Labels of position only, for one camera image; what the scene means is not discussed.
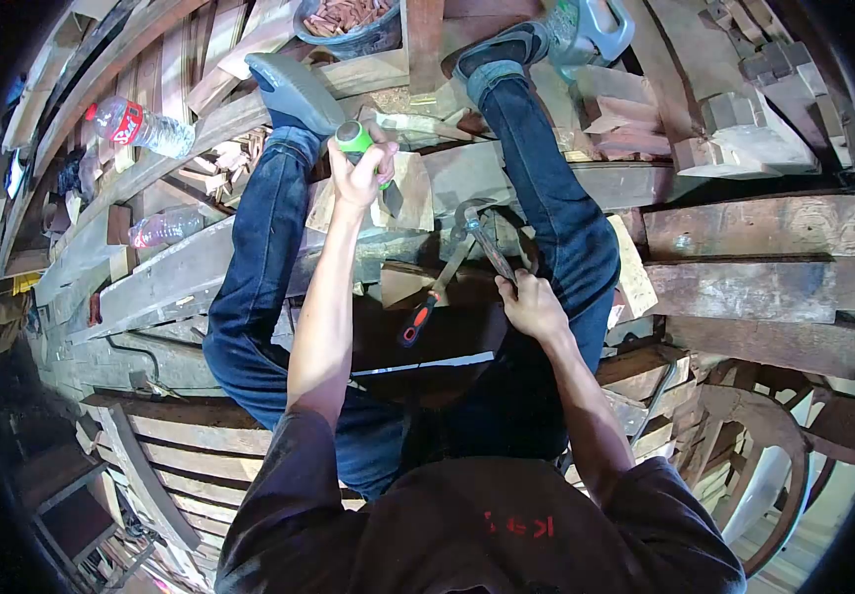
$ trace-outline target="right hand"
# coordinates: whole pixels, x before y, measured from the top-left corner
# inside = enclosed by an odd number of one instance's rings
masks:
[[[516,291],[513,284],[501,276],[497,276],[496,282],[506,316],[517,330],[539,340],[540,344],[569,332],[569,317],[562,311],[548,280],[537,279],[519,269]]]
[[[378,197],[379,186],[394,177],[394,154],[398,152],[398,144],[388,142],[378,125],[373,122],[365,122],[363,125],[375,143],[364,151],[357,165],[351,164],[334,137],[328,139],[328,160],[331,162],[331,181],[335,184],[335,202],[361,209],[371,206]]]

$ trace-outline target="leg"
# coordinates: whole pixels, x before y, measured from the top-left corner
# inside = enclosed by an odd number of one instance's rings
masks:
[[[220,385],[267,429],[286,408],[289,353],[270,339],[307,214],[305,176],[320,141],[307,130],[279,127],[269,136],[232,228],[235,252],[209,306],[203,343]],[[339,477],[365,498],[393,478],[402,442],[402,409],[348,388],[335,436]]]
[[[468,90],[501,139],[507,174],[536,229],[540,276],[550,279],[594,372],[618,281],[614,231],[559,154],[519,64],[477,67]],[[552,459],[568,443],[552,366],[535,340],[513,329],[490,367],[444,415],[457,457]]]

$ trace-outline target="bucket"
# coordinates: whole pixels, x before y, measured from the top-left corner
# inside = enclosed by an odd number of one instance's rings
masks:
[[[394,0],[394,6],[373,23],[335,37],[316,37],[302,23],[303,19],[315,14],[318,4],[319,0],[302,0],[292,19],[295,35],[307,44],[325,46],[339,60],[397,50],[401,46],[401,0]]]

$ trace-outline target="man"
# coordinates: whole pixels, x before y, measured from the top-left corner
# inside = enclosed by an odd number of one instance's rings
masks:
[[[497,279],[512,328],[496,359],[431,413],[429,432],[409,435],[402,407],[346,387],[355,243],[397,145],[372,127],[380,144],[352,166],[328,142],[334,212],[287,371],[269,339],[305,176],[343,116],[303,69],[248,56],[274,131],[239,205],[204,351],[227,394],[275,434],[226,536],[217,591],[744,591],[741,564],[668,462],[635,467],[593,377],[617,243],[523,77],[547,47],[542,26],[524,23],[457,62],[502,143],[543,278],[517,271],[516,290]],[[592,499],[553,464],[567,444]],[[369,502],[361,512],[342,508],[339,478]]]

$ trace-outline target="red bottle label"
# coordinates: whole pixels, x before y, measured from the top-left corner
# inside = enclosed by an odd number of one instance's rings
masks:
[[[127,109],[124,110],[124,118],[111,137],[111,141],[118,145],[129,145],[136,138],[136,133],[143,124],[143,107],[140,103],[127,101]]]

